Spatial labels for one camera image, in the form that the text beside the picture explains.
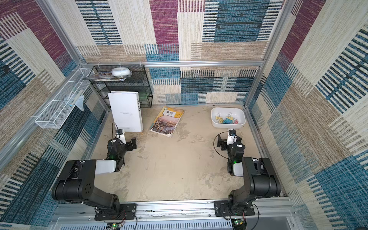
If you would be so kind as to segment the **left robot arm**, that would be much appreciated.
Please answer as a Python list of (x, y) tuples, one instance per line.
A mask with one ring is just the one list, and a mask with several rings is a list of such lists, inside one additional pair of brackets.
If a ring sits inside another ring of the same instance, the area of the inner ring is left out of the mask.
[(126, 143), (115, 138), (108, 141), (104, 160), (67, 161), (54, 184), (52, 198), (94, 207), (96, 221), (133, 220), (137, 205), (121, 204), (118, 195), (97, 188), (94, 181), (96, 175), (119, 172), (125, 166), (125, 154), (136, 148), (136, 138)]

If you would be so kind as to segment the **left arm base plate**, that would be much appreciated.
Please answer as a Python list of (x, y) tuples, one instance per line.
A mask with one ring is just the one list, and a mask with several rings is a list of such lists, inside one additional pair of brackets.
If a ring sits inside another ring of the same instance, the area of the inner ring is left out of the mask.
[(109, 210), (109, 209), (101, 209), (95, 208), (95, 217), (96, 221), (105, 221), (105, 220), (133, 220), (135, 218), (135, 212), (137, 209), (136, 203), (127, 203), (120, 204), (118, 210)]

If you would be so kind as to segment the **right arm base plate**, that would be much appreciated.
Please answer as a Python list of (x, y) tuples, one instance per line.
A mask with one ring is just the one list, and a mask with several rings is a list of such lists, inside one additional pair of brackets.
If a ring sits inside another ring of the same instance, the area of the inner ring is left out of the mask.
[(216, 217), (253, 216), (255, 215), (252, 204), (231, 205), (228, 200), (214, 201)]

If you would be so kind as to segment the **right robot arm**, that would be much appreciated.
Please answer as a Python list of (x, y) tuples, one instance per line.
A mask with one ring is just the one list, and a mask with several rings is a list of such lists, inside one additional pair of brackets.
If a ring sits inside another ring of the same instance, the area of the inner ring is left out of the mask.
[(231, 132), (228, 132), (227, 139), (217, 135), (213, 144), (215, 150), (226, 151), (228, 173), (243, 179), (243, 186), (232, 190), (227, 200), (214, 202), (217, 217), (229, 220), (235, 216), (253, 216), (254, 201), (280, 195), (281, 184), (270, 159), (244, 157), (245, 145)]

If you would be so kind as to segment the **yellow binder clip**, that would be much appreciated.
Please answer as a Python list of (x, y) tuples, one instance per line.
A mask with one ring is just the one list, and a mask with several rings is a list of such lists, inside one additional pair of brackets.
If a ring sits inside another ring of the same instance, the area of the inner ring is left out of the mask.
[(215, 116), (215, 122), (218, 123), (218, 124), (222, 124), (224, 122), (224, 120), (223, 120), (223, 118), (221, 117), (220, 114)]

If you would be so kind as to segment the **teal binder clip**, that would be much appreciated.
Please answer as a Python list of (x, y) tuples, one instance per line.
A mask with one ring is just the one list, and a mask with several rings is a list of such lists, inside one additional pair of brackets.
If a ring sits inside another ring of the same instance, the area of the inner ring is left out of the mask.
[(226, 117), (223, 124), (233, 124), (233, 117)]

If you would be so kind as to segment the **white plastic storage box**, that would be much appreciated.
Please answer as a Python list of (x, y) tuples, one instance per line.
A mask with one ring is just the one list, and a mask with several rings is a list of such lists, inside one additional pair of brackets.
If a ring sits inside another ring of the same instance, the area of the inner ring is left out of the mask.
[(239, 108), (215, 107), (211, 110), (213, 127), (240, 129), (246, 124), (244, 111)]

